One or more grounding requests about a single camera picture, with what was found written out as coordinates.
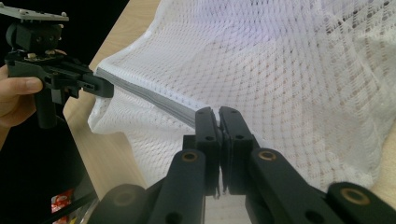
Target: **black mechanical arm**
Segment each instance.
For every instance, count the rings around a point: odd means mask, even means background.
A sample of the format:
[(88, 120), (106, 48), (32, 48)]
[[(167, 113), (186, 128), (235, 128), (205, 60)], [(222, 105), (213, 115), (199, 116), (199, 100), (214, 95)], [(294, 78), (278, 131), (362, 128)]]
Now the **black mechanical arm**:
[(348, 182), (331, 184), (327, 193), (315, 189), (279, 152), (257, 144), (239, 111), (224, 106), (219, 116), (218, 127), (210, 107), (198, 110), (195, 135), (184, 136), (167, 176), (148, 189), (115, 187), (89, 224), (201, 224), (205, 196), (226, 189), (246, 195), (254, 224), (395, 223), (396, 211), (370, 190)]
[(4, 6), (0, 14), (16, 19), (7, 30), (6, 39), (12, 47), (5, 57), (10, 77), (38, 77), (43, 90), (35, 94), (38, 124), (52, 128), (57, 124), (55, 104), (64, 105), (67, 97), (78, 98), (78, 91), (110, 98), (114, 86), (95, 77), (92, 70), (78, 59), (58, 52), (63, 26), (68, 21), (65, 13), (53, 15), (27, 9)]

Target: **mesh cloth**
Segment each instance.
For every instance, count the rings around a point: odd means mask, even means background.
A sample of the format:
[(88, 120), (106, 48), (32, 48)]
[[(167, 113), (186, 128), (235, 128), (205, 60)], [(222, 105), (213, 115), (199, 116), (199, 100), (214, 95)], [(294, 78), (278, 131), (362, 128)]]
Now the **mesh cloth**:
[[(147, 31), (99, 64), (116, 89), (90, 126), (125, 133), (152, 185), (194, 134), (172, 108), (226, 105), (310, 185), (371, 187), (396, 115), (395, 13), (384, 0), (162, 0)], [(206, 207), (206, 223), (248, 223), (241, 197)]]

